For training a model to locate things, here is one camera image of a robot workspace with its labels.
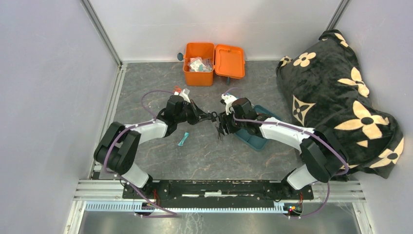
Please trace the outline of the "black handled scissors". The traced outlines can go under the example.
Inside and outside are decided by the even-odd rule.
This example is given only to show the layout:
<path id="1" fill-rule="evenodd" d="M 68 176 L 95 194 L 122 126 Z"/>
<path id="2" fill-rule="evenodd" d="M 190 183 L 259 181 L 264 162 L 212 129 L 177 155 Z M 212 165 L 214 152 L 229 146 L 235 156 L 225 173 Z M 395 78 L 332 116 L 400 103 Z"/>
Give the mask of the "black handled scissors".
<path id="1" fill-rule="evenodd" d="M 211 122 L 214 124 L 214 127 L 216 128 L 217 138 L 219 141 L 222 141 L 223 139 L 222 139 L 219 115 L 217 114 L 217 112 L 211 112 L 209 115 L 210 115 Z"/>

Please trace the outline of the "teal plastic tray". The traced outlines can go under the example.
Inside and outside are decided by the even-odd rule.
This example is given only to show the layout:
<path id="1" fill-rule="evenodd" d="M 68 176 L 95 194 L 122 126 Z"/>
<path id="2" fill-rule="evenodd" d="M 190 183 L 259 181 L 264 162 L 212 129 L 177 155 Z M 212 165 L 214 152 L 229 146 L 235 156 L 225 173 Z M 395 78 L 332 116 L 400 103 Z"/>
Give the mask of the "teal plastic tray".
<path id="1" fill-rule="evenodd" d="M 274 114 L 273 112 L 269 111 L 268 109 L 264 108 L 261 105 L 255 105 L 253 109 L 258 114 L 261 114 L 261 113 L 268 114 L 271 117 L 275 117 L 277 120 L 282 120 L 278 115 Z M 268 142 L 267 139 L 251 135 L 247 132 L 247 130 L 244 130 L 244 129 L 240 129 L 234 135 L 241 142 L 245 143 L 247 146 L 249 146 L 250 148 L 252 148 L 253 150 L 257 152 L 262 151 Z"/>

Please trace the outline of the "blue plaster packet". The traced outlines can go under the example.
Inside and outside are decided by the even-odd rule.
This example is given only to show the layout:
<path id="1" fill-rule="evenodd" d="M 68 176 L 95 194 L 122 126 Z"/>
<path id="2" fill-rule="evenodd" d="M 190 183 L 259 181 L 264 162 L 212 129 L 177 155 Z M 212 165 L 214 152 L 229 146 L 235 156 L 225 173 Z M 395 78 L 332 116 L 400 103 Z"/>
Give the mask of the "blue plaster packet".
<path id="1" fill-rule="evenodd" d="M 210 64 L 203 64 L 201 63 L 197 70 L 197 72 L 211 72 L 212 71 L 212 66 Z"/>

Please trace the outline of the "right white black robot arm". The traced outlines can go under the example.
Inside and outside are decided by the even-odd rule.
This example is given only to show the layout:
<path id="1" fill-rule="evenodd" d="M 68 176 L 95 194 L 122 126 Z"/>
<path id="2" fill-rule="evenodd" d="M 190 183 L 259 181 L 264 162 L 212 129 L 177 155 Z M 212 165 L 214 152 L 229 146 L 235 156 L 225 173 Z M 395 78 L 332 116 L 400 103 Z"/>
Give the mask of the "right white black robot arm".
<path id="1" fill-rule="evenodd" d="M 218 115 L 218 131 L 222 135 L 240 130 L 252 136 L 274 140 L 289 145 L 300 153 L 304 165 L 294 169 L 282 181 L 282 195 L 294 199 L 301 189 L 314 182 L 327 183 L 334 176 L 349 171 L 347 154 L 332 130 L 300 127 L 257 113 L 249 99 L 223 94 L 221 103 L 225 111 Z"/>

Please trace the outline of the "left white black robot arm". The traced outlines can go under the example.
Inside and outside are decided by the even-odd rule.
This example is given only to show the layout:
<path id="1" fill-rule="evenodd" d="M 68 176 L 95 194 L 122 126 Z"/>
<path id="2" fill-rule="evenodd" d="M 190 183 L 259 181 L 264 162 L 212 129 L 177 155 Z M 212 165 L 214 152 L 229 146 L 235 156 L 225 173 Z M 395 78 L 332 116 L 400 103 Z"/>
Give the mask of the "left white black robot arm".
<path id="1" fill-rule="evenodd" d="M 135 163 L 138 146 L 170 136 L 180 123 L 195 125 L 214 117 L 193 100 L 172 95 L 154 120 L 132 125 L 111 123 L 94 151 L 94 160 L 102 164 L 104 171 L 117 174 L 134 186 L 140 198 L 148 198 L 153 192 L 152 177 Z"/>

